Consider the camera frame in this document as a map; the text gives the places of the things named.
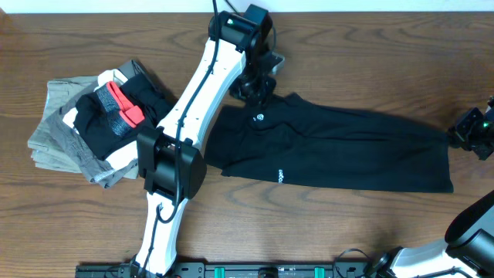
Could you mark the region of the black t-shirt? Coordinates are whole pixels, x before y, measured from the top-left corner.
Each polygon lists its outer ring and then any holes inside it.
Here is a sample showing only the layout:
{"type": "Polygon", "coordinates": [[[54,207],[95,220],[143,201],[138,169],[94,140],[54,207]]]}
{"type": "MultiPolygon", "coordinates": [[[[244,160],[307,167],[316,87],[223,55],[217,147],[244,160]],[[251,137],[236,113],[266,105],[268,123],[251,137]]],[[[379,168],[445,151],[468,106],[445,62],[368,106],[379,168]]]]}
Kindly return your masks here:
{"type": "Polygon", "coordinates": [[[318,188],[451,193],[445,133],[403,117],[319,106],[292,93],[222,108],[207,164],[222,175],[318,188]]]}

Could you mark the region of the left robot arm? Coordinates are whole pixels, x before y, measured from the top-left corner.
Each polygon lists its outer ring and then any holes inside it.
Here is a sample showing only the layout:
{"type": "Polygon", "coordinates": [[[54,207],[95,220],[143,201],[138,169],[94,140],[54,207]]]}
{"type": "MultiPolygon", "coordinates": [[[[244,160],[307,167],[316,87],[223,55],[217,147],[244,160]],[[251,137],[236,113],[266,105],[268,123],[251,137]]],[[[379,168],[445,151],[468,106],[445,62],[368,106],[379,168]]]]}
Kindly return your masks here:
{"type": "Polygon", "coordinates": [[[147,192],[142,246],[129,265],[131,277],[164,277],[177,258],[185,207],[205,179],[203,144],[226,94],[262,107],[276,86],[283,56],[266,41],[274,33],[269,12],[250,5],[243,14],[215,11],[201,62],[180,99],[155,128],[137,136],[139,175],[147,192]]]}

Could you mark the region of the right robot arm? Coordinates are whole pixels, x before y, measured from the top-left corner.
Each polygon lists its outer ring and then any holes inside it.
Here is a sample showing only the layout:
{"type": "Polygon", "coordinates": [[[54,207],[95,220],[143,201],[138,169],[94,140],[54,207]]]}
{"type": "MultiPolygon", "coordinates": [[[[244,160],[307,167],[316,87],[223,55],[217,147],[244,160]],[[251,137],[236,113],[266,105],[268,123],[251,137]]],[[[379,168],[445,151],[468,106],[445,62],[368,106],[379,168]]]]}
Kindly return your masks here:
{"type": "MultiPolygon", "coordinates": [[[[448,129],[450,146],[493,156],[493,98],[484,112],[473,108],[448,129]]],[[[492,277],[493,193],[461,212],[445,238],[416,248],[397,247],[367,265],[364,277],[492,277]]]]}

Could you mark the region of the red grey folded garment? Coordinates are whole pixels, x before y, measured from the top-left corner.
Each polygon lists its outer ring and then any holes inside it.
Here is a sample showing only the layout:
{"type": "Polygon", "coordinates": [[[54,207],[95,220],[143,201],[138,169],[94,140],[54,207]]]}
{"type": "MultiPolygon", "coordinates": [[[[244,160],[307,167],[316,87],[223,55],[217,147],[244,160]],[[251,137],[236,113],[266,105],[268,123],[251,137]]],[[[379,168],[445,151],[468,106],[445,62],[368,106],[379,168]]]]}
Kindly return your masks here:
{"type": "Polygon", "coordinates": [[[145,120],[143,111],[123,94],[114,81],[97,89],[96,95],[115,135],[123,137],[145,120]]]}

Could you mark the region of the grey folded shorts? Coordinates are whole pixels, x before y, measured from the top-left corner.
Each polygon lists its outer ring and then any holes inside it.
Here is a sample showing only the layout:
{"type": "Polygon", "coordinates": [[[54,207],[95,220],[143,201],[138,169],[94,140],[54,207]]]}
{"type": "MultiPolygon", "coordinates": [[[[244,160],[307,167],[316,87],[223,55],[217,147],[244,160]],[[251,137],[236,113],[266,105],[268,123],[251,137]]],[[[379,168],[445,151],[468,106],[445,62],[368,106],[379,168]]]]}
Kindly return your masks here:
{"type": "Polygon", "coordinates": [[[127,174],[137,177],[137,135],[144,129],[155,128],[171,111],[166,94],[139,62],[131,60],[104,71],[57,108],[47,118],[49,133],[89,182],[110,188],[127,174]],[[96,95],[96,90],[110,81],[145,116],[143,122],[123,137],[110,129],[96,95]]]}

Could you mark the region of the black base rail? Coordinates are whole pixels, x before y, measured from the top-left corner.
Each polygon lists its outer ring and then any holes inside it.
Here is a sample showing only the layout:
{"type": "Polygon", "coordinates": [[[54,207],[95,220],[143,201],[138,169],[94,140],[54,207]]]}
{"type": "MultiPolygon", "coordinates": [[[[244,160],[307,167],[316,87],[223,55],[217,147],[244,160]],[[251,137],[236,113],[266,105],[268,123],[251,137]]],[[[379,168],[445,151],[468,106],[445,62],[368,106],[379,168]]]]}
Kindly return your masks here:
{"type": "MultiPolygon", "coordinates": [[[[204,264],[178,263],[165,278],[333,278],[359,277],[364,274],[366,263],[343,262],[335,270],[331,264],[204,264]]],[[[141,273],[129,263],[120,265],[77,266],[76,278],[131,278],[152,277],[141,273]]]]}

